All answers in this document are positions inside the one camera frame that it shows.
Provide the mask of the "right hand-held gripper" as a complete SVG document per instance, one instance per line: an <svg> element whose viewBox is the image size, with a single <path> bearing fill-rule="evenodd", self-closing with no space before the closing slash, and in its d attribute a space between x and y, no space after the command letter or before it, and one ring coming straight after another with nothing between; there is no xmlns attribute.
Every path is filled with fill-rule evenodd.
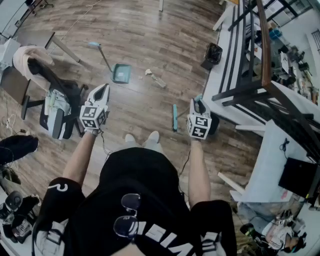
<svg viewBox="0 0 320 256"><path fill-rule="evenodd" d="M197 106L198 102L192 98L187 115L187 131L192 138L206 139L212 123L211 110L203 100L199 100L199 113Z"/></svg>

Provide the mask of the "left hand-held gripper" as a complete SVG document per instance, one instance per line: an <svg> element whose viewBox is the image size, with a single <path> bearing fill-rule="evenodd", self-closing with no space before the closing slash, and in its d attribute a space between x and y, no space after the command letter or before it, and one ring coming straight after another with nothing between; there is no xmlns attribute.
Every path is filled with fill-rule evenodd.
<svg viewBox="0 0 320 256"><path fill-rule="evenodd" d="M110 85L102 84L93 89L84 105L81 106L79 119L83 128L100 129L106 124L109 115Z"/></svg>

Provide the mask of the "teal broom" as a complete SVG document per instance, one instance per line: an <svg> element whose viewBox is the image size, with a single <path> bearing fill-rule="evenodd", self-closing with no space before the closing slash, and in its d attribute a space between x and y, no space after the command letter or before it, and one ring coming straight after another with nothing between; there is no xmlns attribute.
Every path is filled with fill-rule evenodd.
<svg viewBox="0 0 320 256"><path fill-rule="evenodd" d="M178 131L178 118L183 116L189 110L190 110L190 107L188 106L181 113L178 113L177 105L176 104L172 105L172 116L173 116L172 130L173 130L173 132L177 132Z"/></svg>

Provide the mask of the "teal dustpan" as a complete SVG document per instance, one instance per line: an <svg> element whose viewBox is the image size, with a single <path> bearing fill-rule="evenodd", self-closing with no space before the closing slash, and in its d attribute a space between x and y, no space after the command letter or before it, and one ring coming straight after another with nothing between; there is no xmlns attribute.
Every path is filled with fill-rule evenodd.
<svg viewBox="0 0 320 256"><path fill-rule="evenodd" d="M128 84L130 82L131 70L132 70L131 65L116 63L115 65L110 66L105 54L103 53L100 43L91 41L88 43L88 45L90 47L94 47L99 50L108 70L110 71L110 74L111 74L110 78L115 84Z"/></svg>

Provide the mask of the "clear plastic wrapper trash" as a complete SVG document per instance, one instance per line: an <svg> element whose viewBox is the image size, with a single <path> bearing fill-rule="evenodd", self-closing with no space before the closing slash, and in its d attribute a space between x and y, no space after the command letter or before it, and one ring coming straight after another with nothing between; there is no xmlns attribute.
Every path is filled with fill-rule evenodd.
<svg viewBox="0 0 320 256"><path fill-rule="evenodd" d="M167 84L159 77L156 77L154 74L151 75L151 78L161 87L165 88Z"/></svg>

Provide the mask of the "person's right forearm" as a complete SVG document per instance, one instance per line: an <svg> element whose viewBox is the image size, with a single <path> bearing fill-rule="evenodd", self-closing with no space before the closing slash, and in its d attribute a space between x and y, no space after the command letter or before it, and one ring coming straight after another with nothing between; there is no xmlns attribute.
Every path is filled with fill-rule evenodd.
<svg viewBox="0 0 320 256"><path fill-rule="evenodd" d="M200 140L191 140L189 157L188 203L192 209L197 203L211 200L211 183Z"/></svg>

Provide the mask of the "person's left forearm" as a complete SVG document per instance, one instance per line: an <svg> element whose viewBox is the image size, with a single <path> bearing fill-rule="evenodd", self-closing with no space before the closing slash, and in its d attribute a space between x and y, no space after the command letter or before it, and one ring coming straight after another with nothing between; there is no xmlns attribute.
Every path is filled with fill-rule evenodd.
<svg viewBox="0 0 320 256"><path fill-rule="evenodd" d="M86 131L63 170L62 177L83 185L96 136Z"/></svg>

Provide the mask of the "light blue bag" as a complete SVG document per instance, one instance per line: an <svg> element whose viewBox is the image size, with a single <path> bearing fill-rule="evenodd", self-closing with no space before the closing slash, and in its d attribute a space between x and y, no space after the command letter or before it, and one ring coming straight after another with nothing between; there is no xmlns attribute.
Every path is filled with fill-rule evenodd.
<svg viewBox="0 0 320 256"><path fill-rule="evenodd" d="M71 114L71 105L66 101L66 97L57 89L51 89L46 92L44 103L41 108L39 124L47 130L47 133L53 137L54 127L56 126L56 117L58 110L63 112L64 116ZM68 140L72 133L75 120L69 120L62 124L58 140Z"/></svg>

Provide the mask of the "white left shoe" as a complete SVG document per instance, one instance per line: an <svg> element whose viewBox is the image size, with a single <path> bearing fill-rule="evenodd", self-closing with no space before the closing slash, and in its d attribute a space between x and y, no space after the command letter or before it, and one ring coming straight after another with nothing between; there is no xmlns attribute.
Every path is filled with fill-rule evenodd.
<svg viewBox="0 0 320 256"><path fill-rule="evenodd" d="M136 142L136 140L135 140L135 138L134 138L133 135L131 135L131 134L128 133L128 134L125 136L125 146L126 146L127 148L134 148L134 147L137 146L137 142Z"/></svg>

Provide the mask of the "white shoe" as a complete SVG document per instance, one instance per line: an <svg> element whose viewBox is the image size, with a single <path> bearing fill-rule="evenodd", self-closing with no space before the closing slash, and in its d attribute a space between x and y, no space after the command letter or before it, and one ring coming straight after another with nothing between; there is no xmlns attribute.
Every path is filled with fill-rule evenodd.
<svg viewBox="0 0 320 256"><path fill-rule="evenodd" d="M160 134L159 134L159 132L158 132L158 131L153 131L153 132L149 135L146 143L147 143L147 144L151 144L151 145L153 145L153 144L158 144L158 143L159 143L159 140L160 140Z"/></svg>
<svg viewBox="0 0 320 256"><path fill-rule="evenodd" d="M134 147L137 146L137 142L136 142L136 140L135 140L135 138L134 138L133 135L131 135L131 134L128 133L128 134L125 136L125 146L126 146L127 148L134 148Z"/></svg>

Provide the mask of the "white right shoe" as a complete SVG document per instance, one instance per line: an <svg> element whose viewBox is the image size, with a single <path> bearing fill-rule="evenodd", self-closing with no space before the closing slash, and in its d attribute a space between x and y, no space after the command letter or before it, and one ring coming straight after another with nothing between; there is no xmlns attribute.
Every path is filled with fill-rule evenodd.
<svg viewBox="0 0 320 256"><path fill-rule="evenodd" d="M159 140L160 140L160 134L159 134L159 132L158 132L158 131L153 131L153 132L149 135L146 143L147 143L147 144L151 144L151 145L153 145L153 144L158 144L158 143L159 143Z"/></svg>

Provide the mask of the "grey trousers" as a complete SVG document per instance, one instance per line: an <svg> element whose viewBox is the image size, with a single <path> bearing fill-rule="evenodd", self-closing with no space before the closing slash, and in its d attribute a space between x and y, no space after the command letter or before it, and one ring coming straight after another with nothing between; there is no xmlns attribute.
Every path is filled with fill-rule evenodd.
<svg viewBox="0 0 320 256"><path fill-rule="evenodd" d="M161 154L165 154L163 151L163 148L160 143L155 142L154 140L147 140L143 145L138 144L136 141L127 141L125 144L121 147L119 147L117 150L125 150L130 148L144 148L152 151L156 151Z"/></svg>

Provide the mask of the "white desk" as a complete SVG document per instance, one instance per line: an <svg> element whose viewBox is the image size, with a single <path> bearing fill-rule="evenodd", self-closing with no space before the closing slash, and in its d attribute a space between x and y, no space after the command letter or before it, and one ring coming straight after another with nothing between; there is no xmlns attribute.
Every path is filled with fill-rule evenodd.
<svg viewBox="0 0 320 256"><path fill-rule="evenodd" d="M230 185L232 198L244 203L283 203L288 202L293 191L279 186L287 159L311 163L306 150L290 135L278 127L273 120L265 126L237 125L237 130L263 132L260 150L245 188L222 174L218 176Z"/></svg>

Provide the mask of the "black printed t-shirt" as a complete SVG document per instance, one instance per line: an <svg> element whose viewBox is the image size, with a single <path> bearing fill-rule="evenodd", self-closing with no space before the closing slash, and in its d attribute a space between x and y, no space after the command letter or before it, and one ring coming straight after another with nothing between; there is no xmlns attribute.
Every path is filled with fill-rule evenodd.
<svg viewBox="0 0 320 256"><path fill-rule="evenodd" d="M121 199L131 193L141 196L133 241L113 228L128 214ZM111 256L128 245L145 256L237 256L229 204L212 200L188 208L175 167L141 147L112 153L89 196L73 180L52 180L32 238L36 256Z"/></svg>

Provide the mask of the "whiteboard on rolling stand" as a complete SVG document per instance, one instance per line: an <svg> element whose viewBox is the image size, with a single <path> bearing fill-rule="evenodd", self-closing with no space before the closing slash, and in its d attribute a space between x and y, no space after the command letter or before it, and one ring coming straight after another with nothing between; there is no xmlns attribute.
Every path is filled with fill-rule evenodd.
<svg viewBox="0 0 320 256"><path fill-rule="evenodd" d="M54 7L48 0L0 0L0 37L12 38L23 22L36 15L36 9Z"/></svg>

